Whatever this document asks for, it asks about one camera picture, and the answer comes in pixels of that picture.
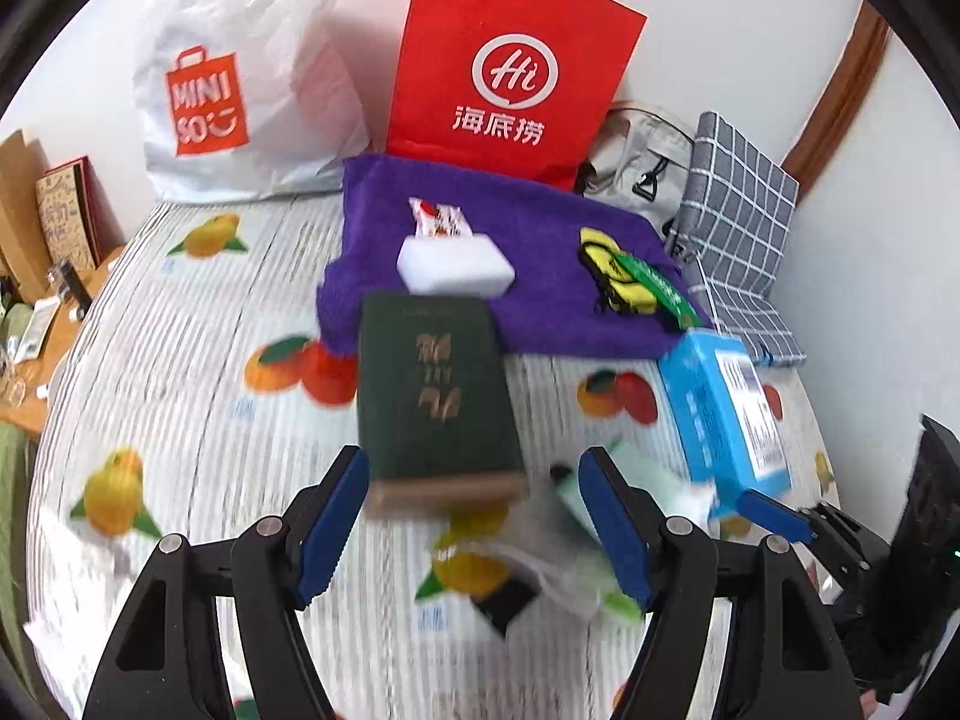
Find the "white wall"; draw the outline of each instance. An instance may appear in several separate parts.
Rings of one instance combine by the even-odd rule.
[[[960,432],[960,131],[899,40],[794,217],[774,303],[844,510],[889,538],[920,412]]]
[[[152,205],[131,99],[141,1],[90,1],[0,119],[0,135],[22,127],[40,138],[51,163],[88,154],[125,237]],[[333,17],[378,140],[408,1],[339,0]],[[649,17],[626,91],[690,124],[717,108],[778,160],[829,79],[858,6],[858,0],[618,1]]]

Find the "purple towel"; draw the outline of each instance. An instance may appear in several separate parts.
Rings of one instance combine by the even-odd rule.
[[[680,341],[656,316],[597,312],[596,285],[577,259],[580,228],[595,227],[689,299],[645,218],[533,181],[364,154],[346,162],[343,253],[317,289],[320,336],[334,354],[356,352],[366,293],[406,292],[397,255],[414,234],[410,197],[459,205],[473,231],[489,235],[514,266],[511,288],[490,301],[504,351],[655,360]]]

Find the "box label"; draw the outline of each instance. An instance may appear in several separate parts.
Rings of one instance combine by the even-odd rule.
[[[750,464],[757,479],[786,470],[784,447],[776,432],[774,415],[757,379],[750,358],[739,352],[716,352],[720,375],[730,391],[733,410],[747,443]]]

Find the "gray backpack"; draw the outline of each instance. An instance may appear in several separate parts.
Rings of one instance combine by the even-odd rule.
[[[680,207],[693,134],[654,106],[613,103],[581,166],[584,197],[642,215],[665,239]]]

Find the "haidilao logo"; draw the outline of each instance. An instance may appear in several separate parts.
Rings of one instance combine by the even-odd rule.
[[[544,41],[514,32],[486,42],[473,57],[473,85],[498,108],[539,105],[557,85],[557,57]]]

